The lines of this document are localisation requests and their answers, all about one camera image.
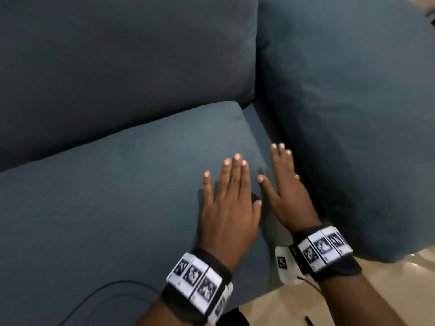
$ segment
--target sofa cushion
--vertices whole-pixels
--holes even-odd
[[[0,147],[39,158],[254,93],[258,0],[0,4]]]
[[[364,258],[435,243],[435,31],[405,0],[260,0],[269,101]]]
[[[201,106],[1,173],[0,324],[57,325],[96,288],[121,279],[162,290],[193,246],[203,172],[217,182],[223,159],[235,152],[248,160],[260,197],[255,176],[266,165],[235,102]],[[259,231],[234,274],[229,308],[272,289],[269,261]],[[156,296],[113,285],[65,325],[133,325]]]

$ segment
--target cable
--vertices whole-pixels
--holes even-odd
[[[302,278],[302,277],[297,277],[299,280],[303,280],[303,281],[305,281],[308,285],[310,285],[311,287],[313,287],[316,291],[318,291],[319,293],[320,293],[320,295],[322,295],[323,297],[324,297],[324,295],[323,295],[323,293],[322,293],[322,291],[320,290],[320,289],[318,289],[317,288],[317,286],[316,285],[313,285],[311,282],[309,282],[307,279],[305,279],[305,278]]]
[[[99,291],[101,291],[101,290],[103,290],[103,289],[105,289],[105,288],[107,288],[107,287],[109,287],[109,286],[117,285],[117,284],[133,284],[133,285],[138,285],[138,286],[141,286],[141,287],[148,288],[149,290],[152,290],[152,291],[154,291],[154,292],[157,293],[157,294],[160,294],[160,291],[159,291],[159,290],[156,290],[153,286],[150,286],[150,285],[148,285],[148,284],[142,283],[142,282],[140,282],[140,281],[136,281],[136,280],[117,280],[117,281],[112,281],[111,283],[108,283],[108,284],[106,284],[106,285],[104,285],[104,286],[101,286],[100,288],[97,288],[97,289],[96,289],[95,291],[93,291],[91,294],[89,294],[88,296],[86,296],[86,297],[83,299],[83,301],[81,301],[79,304],[77,304],[77,306],[76,306],[74,309],[72,309],[72,311],[71,311],[70,313],[68,313],[68,316],[66,316],[65,319],[61,321],[61,323],[59,324],[59,326],[63,326],[63,325],[65,325],[65,323],[69,320],[69,318],[71,318],[71,317],[73,316],[73,314],[74,314],[75,312],[77,312],[77,310],[79,310],[80,307],[81,307],[82,305],[84,305],[84,304],[86,303],[86,301],[88,301],[92,296],[94,296],[94,295],[97,294]]]

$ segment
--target wrist tracker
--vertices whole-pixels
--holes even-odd
[[[340,232],[333,226],[316,226],[292,234],[293,245],[289,246],[303,275],[310,274],[320,282],[335,276],[355,276],[362,269],[353,258],[353,250]],[[276,256],[278,268],[284,256]]]
[[[216,324],[233,291],[232,274],[209,252],[185,253],[167,276],[161,294],[168,308],[195,326]]]

